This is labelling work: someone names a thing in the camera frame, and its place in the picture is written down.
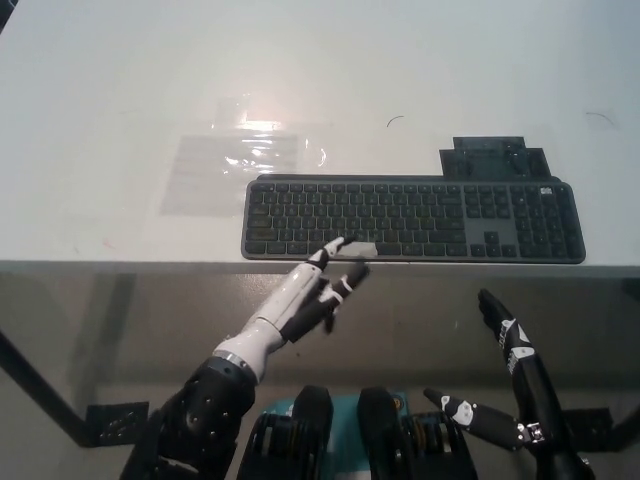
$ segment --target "table surface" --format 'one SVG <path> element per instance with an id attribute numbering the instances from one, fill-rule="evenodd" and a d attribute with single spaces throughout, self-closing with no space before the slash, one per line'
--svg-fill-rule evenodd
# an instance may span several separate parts
<path id="1" fill-rule="evenodd" d="M 516 135 L 573 187 L 582 265 L 375 268 L 637 274 L 639 14 L 606 0 L 20 2 L 0 36 L 0 268 L 283 272 L 240 254 L 260 173 L 439 175 L 452 137 Z"/>

